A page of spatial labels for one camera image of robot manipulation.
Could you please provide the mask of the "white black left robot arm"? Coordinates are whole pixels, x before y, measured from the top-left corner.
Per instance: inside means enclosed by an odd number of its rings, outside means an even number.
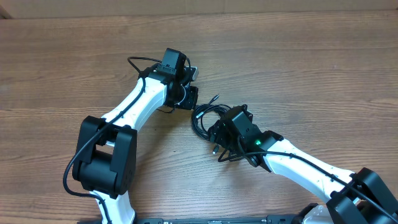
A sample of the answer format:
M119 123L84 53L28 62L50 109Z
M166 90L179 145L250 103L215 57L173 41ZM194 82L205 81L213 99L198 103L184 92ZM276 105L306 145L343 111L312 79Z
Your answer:
M100 223L134 223L128 189L136 172L138 132L161 106L192 110L197 98L195 86L140 77L115 109L83 120L76 153L64 174L71 174L84 188L77 196L96 200Z

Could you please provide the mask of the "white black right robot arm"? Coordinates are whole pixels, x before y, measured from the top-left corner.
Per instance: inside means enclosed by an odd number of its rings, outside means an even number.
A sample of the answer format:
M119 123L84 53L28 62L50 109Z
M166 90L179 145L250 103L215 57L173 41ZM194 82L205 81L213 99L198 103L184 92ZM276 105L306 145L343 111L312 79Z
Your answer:
M219 120L208 134L229 154L220 162L243 158L292 180L325 202L333 223L397 223L397 199L371 169L353 172L329 165L250 121Z

